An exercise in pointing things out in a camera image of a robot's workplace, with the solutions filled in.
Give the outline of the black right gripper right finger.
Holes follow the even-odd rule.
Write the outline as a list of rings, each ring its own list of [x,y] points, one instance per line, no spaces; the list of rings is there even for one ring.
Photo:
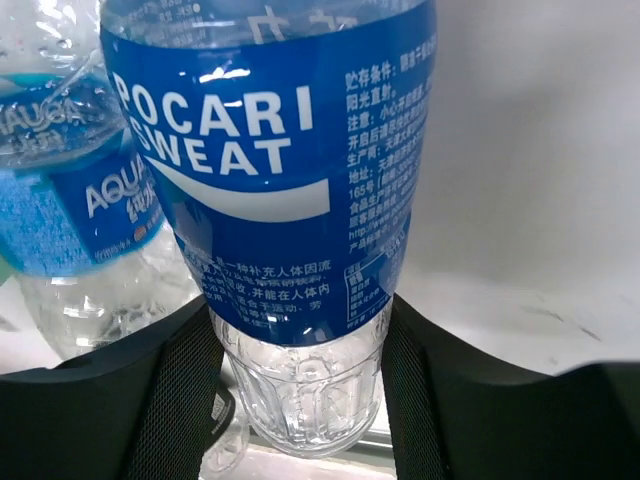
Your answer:
[[[382,376],[401,479],[635,479],[639,366],[557,376],[493,357],[395,297]]]

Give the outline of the Pocari Sweat blue bottle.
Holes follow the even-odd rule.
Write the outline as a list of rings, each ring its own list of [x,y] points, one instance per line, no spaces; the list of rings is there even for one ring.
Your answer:
[[[358,439],[404,261],[431,1],[105,1],[111,84],[254,430]]]

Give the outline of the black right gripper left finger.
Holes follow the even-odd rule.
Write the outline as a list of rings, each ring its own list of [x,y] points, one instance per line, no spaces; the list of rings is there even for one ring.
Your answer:
[[[202,297],[121,340],[1,377],[4,479],[195,479],[235,413]]]

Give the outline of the Aquarius blue label bottle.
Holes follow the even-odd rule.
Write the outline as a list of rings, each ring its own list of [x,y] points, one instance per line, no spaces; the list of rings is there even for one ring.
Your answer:
[[[1,254],[63,359],[174,313],[199,290],[136,152],[95,1],[1,5]]]

